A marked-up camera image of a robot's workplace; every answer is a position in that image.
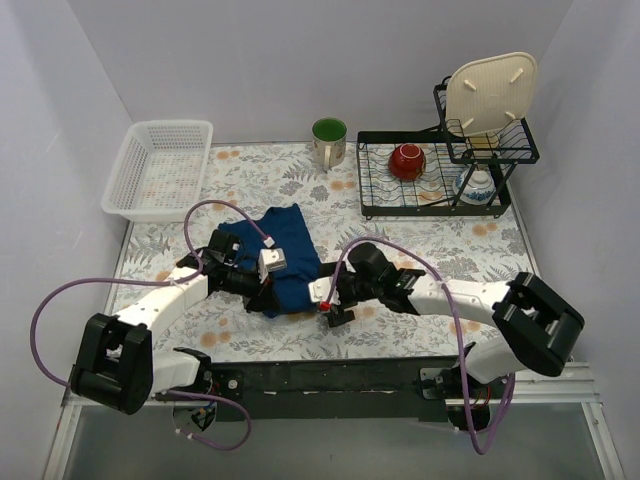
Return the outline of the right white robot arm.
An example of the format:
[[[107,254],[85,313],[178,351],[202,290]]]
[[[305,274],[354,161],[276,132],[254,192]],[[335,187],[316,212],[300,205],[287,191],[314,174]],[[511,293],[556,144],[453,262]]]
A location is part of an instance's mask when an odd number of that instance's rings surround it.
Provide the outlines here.
[[[488,342],[465,347],[454,368],[453,387],[469,398],[523,370],[559,376],[585,326],[583,316],[533,273],[520,272],[507,282],[445,281],[428,266],[396,267],[372,242],[322,265],[308,290],[332,327],[353,319],[351,307],[377,300],[395,313],[449,315],[499,331]]]

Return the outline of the blue t shirt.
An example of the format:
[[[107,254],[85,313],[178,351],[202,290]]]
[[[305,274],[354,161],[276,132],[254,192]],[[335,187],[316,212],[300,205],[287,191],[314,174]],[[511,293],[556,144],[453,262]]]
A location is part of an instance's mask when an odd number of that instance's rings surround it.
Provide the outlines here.
[[[315,308],[308,285],[321,262],[298,205],[271,207],[257,220],[222,223],[211,235],[204,274],[210,294],[243,297],[268,318]]]

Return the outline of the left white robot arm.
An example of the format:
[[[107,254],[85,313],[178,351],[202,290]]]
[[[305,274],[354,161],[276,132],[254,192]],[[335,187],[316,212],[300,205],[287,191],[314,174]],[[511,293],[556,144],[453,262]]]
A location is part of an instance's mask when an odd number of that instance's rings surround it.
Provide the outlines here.
[[[177,263],[166,285],[113,315],[93,315],[71,371],[72,392],[126,414],[157,393],[178,390],[193,400],[205,398],[213,386],[210,357],[183,347],[157,354],[154,344],[214,292],[241,296],[250,310],[275,308],[273,273],[285,268],[286,259],[272,238],[264,244],[255,267],[243,270],[236,264],[242,241],[216,230],[207,246]]]

